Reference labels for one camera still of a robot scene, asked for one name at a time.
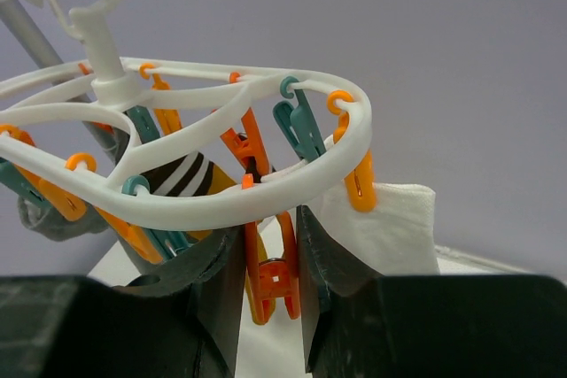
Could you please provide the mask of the white sock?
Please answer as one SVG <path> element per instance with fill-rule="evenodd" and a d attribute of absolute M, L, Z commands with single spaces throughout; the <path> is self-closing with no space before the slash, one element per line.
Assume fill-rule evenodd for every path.
<path fill-rule="evenodd" d="M 341 181 L 302 205 L 297 228 L 321 254 L 357 258 L 381 275 L 437 275 L 434 243 L 436 193 L 420 184 L 374 182 L 377 205 L 352 206 Z"/>

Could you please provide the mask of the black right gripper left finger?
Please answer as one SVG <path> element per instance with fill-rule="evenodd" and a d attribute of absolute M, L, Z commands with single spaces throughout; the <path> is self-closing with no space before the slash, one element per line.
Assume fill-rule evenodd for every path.
<path fill-rule="evenodd" d="M 243 228 L 224 228 L 126 286 L 4 277 L 2 376 L 233 376 L 244 250 Z"/>

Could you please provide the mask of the orange clip holding sock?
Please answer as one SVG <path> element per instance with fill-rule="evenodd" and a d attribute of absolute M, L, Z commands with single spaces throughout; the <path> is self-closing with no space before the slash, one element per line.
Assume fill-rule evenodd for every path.
<path fill-rule="evenodd" d="M 268 258 L 260 263 L 260 293 L 262 300 L 284 300 L 291 320 L 296 320 L 301 314 L 299 296 L 299 258 L 298 246 L 291 215 L 281 212 L 276 215 L 280 226 L 283 256 Z"/>

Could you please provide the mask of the grey sock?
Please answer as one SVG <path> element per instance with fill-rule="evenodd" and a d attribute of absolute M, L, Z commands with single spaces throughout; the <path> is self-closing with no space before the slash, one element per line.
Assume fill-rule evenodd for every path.
<path fill-rule="evenodd" d="M 39 207 L 19 196 L 17 209 L 19 220 L 24 228 L 46 238 L 63 242 L 81 235 L 99 234 L 109 228 L 107 221 L 91 204 L 77 221 L 67 220 L 55 207 Z"/>

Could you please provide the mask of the white clip hanger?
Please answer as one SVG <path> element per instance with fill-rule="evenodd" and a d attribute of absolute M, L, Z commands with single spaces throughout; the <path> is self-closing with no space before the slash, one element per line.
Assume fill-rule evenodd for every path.
<path fill-rule="evenodd" d="M 121 58 L 105 22 L 120 0 L 97 0 L 59 13 L 65 31 L 80 41 L 90 73 L 46 89 L 1 114 L 1 155 L 16 166 L 131 224 L 158 230 L 203 230 L 288 212 L 346 183 L 354 209 L 377 205 L 371 186 L 369 100 L 357 86 L 326 73 L 252 67 L 235 72 L 225 65 L 164 61 L 157 72 L 214 79 L 201 89 L 142 89 L 136 72 L 140 58 Z M 279 86 L 303 89 L 326 152 L 300 159 L 273 117 L 283 101 Z M 19 127 L 50 120 L 86 120 L 116 127 L 130 136 L 120 163 L 106 177 L 86 157 L 62 159 L 17 135 Z M 240 187 L 206 197 L 163 197 L 125 190 L 143 172 L 197 151 L 221 138 L 236 158 L 254 159 L 265 182 L 247 174 Z"/>

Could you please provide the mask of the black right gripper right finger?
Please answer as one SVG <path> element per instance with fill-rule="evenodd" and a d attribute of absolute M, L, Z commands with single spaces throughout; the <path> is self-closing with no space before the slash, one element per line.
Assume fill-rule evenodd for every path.
<path fill-rule="evenodd" d="M 296 211 L 314 377 L 563 377 L 566 287 L 534 274 L 385 276 Z"/>

